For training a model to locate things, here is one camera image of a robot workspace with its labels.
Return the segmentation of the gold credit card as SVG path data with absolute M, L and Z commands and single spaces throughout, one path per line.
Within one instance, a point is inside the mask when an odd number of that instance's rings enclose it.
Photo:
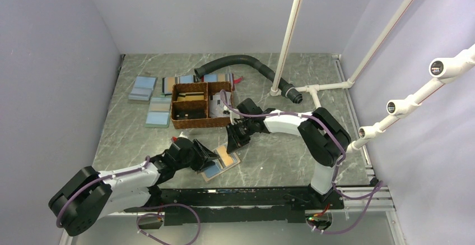
M 228 168 L 231 167 L 232 165 L 238 163 L 237 158 L 233 154 L 229 154 L 227 152 L 227 147 L 225 145 L 219 146 L 215 150 L 216 154 L 219 156 L 219 163 L 222 168 Z

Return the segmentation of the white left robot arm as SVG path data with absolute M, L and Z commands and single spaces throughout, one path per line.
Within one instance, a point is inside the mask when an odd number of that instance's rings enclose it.
M 158 186 L 189 168 L 201 172 L 218 154 L 196 139 L 179 136 L 169 148 L 132 167 L 97 171 L 80 169 L 48 202 L 56 226 L 74 237 L 97 220 L 129 208 L 156 210 L 161 203 Z

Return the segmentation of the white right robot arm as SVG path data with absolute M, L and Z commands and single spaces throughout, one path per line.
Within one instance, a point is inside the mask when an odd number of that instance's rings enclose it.
M 338 159 L 351 142 L 349 133 L 323 107 L 313 112 L 293 113 L 268 108 L 262 110 L 247 98 L 232 111 L 240 115 L 226 126 L 227 152 L 247 145 L 255 133 L 285 133 L 300 136 L 315 160 L 309 202 L 316 209 L 330 202 Z

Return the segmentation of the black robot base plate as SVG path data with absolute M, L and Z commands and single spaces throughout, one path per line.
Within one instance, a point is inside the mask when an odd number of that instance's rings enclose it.
M 194 223 L 194 215 L 175 204 L 190 206 L 203 223 L 286 221 L 304 223 L 306 214 L 342 210 L 343 200 L 331 192 L 322 197 L 310 186 L 153 189 L 143 207 L 127 212 L 164 212 L 166 226 Z

